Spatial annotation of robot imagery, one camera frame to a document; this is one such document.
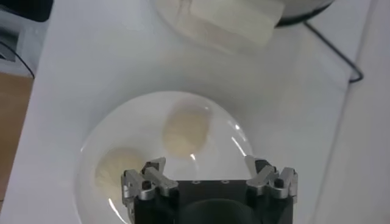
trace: dough ball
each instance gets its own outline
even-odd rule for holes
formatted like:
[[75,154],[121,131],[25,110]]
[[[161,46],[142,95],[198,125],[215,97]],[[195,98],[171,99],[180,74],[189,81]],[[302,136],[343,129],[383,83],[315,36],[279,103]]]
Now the dough ball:
[[132,149],[113,149],[99,161],[95,171],[95,185],[107,198],[121,200],[121,175],[125,170],[140,171],[144,164]]
[[209,120],[207,110],[179,110],[172,114],[163,130],[165,149],[181,158],[197,153],[207,140]]

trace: round plate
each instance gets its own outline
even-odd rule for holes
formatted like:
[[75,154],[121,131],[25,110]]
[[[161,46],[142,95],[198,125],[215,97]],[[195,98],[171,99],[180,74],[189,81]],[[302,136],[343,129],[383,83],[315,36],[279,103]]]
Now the round plate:
[[[197,153],[188,158],[176,158],[163,147],[163,126],[173,109],[188,105],[210,110],[207,140]],[[121,200],[107,198],[95,185],[99,161],[110,150],[117,148],[133,150],[132,153],[143,162],[164,156],[164,174],[175,180],[250,178],[244,156],[251,155],[252,149],[239,124],[223,108],[190,93],[143,95],[110,113],[92,131],[81,149],[74,195],[80,220],[84,224],[130,223]]]

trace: white table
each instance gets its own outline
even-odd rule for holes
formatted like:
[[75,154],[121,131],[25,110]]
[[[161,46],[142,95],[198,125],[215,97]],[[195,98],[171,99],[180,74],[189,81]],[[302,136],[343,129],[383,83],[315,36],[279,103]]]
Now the white table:
[[[356,57],[370,0],[339,0],[313,24]],[[256,58],[198,47],[141,0],[56,1],[0,223],[79,223],[80,148],[111,110],[160,90],[210,97],[256,155],[299,173],[296,223],[312,218],[350,69],[304,26],[277,30]]]

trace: wooden floor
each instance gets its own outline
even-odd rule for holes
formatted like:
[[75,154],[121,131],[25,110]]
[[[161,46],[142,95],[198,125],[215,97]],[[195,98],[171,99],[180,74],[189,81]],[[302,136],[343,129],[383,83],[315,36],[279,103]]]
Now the wooden floor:
[[18,147],[32,79],[0,73],[0,210]]

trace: screw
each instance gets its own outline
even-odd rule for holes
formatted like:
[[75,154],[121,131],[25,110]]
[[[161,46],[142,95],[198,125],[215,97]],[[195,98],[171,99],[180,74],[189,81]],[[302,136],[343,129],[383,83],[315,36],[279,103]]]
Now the screw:
[[149,180],[142,182],[142,190],[149,190],[151,188],[152,188],[152,182],[150,182]]
[[277,178],[274,181],[274,186],[277,187],[277,188],[284,188],[285,187],[285,182],[282,179]]

